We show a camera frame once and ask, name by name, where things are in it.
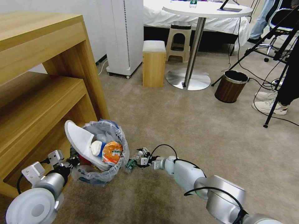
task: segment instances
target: mirinda label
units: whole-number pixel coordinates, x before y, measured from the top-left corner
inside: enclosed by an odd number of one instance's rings
[[[111,141],[108,142],[102,153],[102,161],[105,163],[108,163],[109,165],[114,166],[119,161],[119,158],[121,157],[122,153],[122,145]]]

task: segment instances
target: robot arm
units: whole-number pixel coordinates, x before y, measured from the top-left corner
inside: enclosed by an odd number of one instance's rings
[[[8,224],[51,224],[54,221],[63,201],[62,188],[79,160],[74,157],[63,162],[64,158],[57,150],[50,153],[48,159],[53,170],[46,176],[39,162],[22,170],[32,189],[20,194],[10,204],[6,213]],[[266,215],[247,214],[241,207],[245,201],[244,189],[216,175],[207,178],[194,164],[169,156],[157,157],[151,165],[155,170],[166,170],[187,193],[206,200],[206,209],[220,223],[236,224],[242,218],[242,224],[281,224]]]
[[[173,176],[175,182],[186,191],[185,196],[191,191],[191,194],[205,200],[206,209],[220,223],[235,224],[242,219],[242,224],[281,224],[263,214],[247,214],[241,206],[246,196],[243,188],[217,175],[207,178],[200,168],[189,162],[176,160],[175,156],[158,157],[152,166]]]
[[[39,162],[22,170],[22,175],[32,184],[32,189],[16,197],[6,212],[7,224],[51,224],[64,196],[61,193],[68,181],[73,166],[79,164],[77,157],[63,161],[60,150],[48,155],[47,163],[52,170],[44,175],[45,169]]]

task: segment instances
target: blue jeans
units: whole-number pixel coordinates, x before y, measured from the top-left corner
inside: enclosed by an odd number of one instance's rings
[[[258,39],[263,34],[264,28],[267,26],[266,22],[266,15],[270,11],[274,4],[274,0],[265,0],[263,9],[261,11],[261,14],[257,18],[255,25],[253,26],[251,33],[250,33],[250,39]]]

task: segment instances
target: plastic bottle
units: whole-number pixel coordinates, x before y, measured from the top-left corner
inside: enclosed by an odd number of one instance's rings
[[[137,165],[137,161],[142,157],[143,152],[142,151],[138,151],[138,153],[136,153],[134,156],[132,156],[127,165],[126,165],[126,173],[130,174],[132,172],[132,170],[135,168],[135,166]]]
[[[195,8],[197,5],[197,0],[191,0],[190,1],[190,8]]]

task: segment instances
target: round table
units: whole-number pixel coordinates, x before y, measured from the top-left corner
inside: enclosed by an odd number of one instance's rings
[[[171,85],[184,90],[202,90],[210,85],[211,80],[208,73],[193,70],[206,18],[242,17],[249,16],[252,12],[252,9],[249,7],[234,4],[226,4],[225,8],[241,9],[240,12],[218,10],[221,5],[222,3],[219,2],[197,2],[197,6],[193,8],[190,7],[190,2],[169,1],[163,6],[163,10],[167,12],[198,17],[188,66],[187,68],[175,69],[167,73],[166,79]]]

